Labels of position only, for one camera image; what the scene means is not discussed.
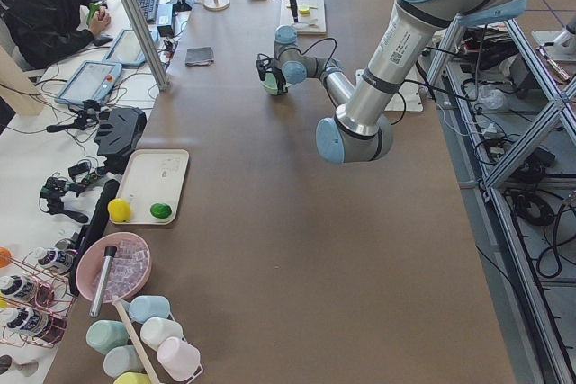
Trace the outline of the mint green bowl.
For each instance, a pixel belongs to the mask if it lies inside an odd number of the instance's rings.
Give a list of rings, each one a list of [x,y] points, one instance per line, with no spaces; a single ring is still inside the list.
[[[277,80],[273,73],[267,72],[265,74],[265,79],[261,81],[261,85],[268,94],[273,96],[279,94]]]

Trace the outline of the white ceramic spoon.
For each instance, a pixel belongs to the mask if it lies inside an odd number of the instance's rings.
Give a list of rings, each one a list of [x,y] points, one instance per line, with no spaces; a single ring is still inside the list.
[[[317,20],[293,22],[291,26],[296,30],[303,30],[307,28],[316,28],[318,26]]]

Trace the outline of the pink bowl with ice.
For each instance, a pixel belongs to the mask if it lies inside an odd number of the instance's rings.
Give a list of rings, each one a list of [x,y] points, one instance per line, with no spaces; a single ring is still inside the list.
[[[145,240],[131,232],[117,232],[102,237],[83,254],[76,268],[76,286],[86,300],[92,300],[100,280],[107,246],[116,254],[106,284],[103,303],[113,297],[133,297],[147,282],[151,273],[151,256]]]

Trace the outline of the bamboo cutting board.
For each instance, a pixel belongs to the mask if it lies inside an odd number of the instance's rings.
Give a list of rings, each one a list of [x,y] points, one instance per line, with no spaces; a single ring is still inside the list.
[[[278,26],[292,26],[300,35],[327,33],[325,0],[297,0],[298,22],[293,20],[289,0],[281,0]]]

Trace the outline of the grey folded cloth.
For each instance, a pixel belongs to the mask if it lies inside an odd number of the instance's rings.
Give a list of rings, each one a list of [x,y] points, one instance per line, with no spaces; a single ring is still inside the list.
[[[189,48],[186,50],[184,64],[187,67],[208,66],[213,61],[212,47]]]

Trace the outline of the cream serving tray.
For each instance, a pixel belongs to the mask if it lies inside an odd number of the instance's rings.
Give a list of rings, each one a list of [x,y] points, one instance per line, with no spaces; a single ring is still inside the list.
[[[171,223],[180,201],[189,153],[183,149],[139,149],[131,156],[115,198],[130,204],[130,219],[120,225],[156,225]],[[155,219],[149,207],[155,202],[171,206],[168,219]]]

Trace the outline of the blue teach pendant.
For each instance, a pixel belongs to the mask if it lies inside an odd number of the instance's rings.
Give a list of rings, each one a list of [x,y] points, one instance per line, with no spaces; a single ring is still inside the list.
[[[122,29],[103,56],[103,61],[118,63],[123,67],[140,67],[146,58],[135,31]]]
[[[84,61],[55,98],[56,103],[82,107],[92,101],[107,104],[116,81],[122,75],[122,65],[110,61]]]

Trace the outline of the black stand device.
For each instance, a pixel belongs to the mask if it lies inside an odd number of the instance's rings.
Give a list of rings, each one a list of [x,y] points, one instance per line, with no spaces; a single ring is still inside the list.
[[[145,112],[137,107],[114,108],[101,114],[94,137],[98,145],[97,155],[105,157],[103,166],[96,168],[100,176],[124,174],[146,124]]]

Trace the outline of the blue teach pendant near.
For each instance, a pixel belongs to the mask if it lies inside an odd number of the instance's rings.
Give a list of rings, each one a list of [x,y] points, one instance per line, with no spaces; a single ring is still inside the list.
[[[122,75],[122,65],[110,61],[84,61],[55,98],[56,103],[82,107],[92,101],[107,104],[116,81]]]

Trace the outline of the yellow lemon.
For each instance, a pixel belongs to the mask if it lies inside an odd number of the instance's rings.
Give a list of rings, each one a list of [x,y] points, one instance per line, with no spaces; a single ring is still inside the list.
[[[115,223],[123,223],[131,218],[131,206],[122,198],[114,198],[109,201],[107,210],[110,219]]]

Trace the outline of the white cup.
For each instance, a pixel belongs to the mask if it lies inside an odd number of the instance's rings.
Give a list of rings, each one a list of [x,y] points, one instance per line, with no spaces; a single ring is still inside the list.
[[[151,317],[140,329],[141,341],[154,351],[169,337],[183,339],[184,331],[179,323],[167,318]]]

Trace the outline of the pink cup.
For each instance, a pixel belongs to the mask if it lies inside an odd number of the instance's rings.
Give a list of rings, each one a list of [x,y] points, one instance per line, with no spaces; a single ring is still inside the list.
[[[200,351],[175,336],[158,347],[157,360],[175,381],[193,380],[203,372]]]

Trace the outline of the wooden rack stick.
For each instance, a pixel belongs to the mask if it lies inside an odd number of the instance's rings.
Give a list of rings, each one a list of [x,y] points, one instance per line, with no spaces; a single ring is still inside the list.
[[[136,353],[139,356],[140,361],[142,362],[142,365],[145,369],[145,372],[148,375],[150,382],[152,384],[160,384],[160,379],[143,347],[142,342],[140,341],[140,338],[133,324],[131,323],[129,314],[126,312],[125,307],[123,306],[122,299],[117,296],[114,296],[112,298],[112,304],[115,307],[116,311],[118,312],[118,315],[126,328],[126,331],[132,341],[132,344],[135,347]]]

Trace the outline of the mint green cup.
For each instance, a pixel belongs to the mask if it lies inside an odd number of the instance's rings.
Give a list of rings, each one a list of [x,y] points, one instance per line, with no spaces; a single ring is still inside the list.
[[[106,355],[113,348],[124,346],[129,335],[125,325],[115,320],[98,320],[88,328],[86,343],[97,352]]]

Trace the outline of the yellow cup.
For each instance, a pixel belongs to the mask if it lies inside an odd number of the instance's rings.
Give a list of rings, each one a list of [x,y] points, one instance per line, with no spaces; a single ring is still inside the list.
[[[117,377],[113,384],[151,384],[151,380],[146,373],[127,371]]]

